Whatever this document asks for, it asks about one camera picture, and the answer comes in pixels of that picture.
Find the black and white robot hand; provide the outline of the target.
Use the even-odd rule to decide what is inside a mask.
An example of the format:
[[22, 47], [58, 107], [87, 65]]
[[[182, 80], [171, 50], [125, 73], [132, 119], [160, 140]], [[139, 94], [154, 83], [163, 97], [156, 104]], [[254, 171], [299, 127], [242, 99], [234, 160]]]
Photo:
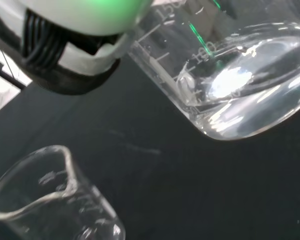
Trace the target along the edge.
[[0, 0], [0, 48], [42, 88], [87, 94], [130, 50], [151, 0]]

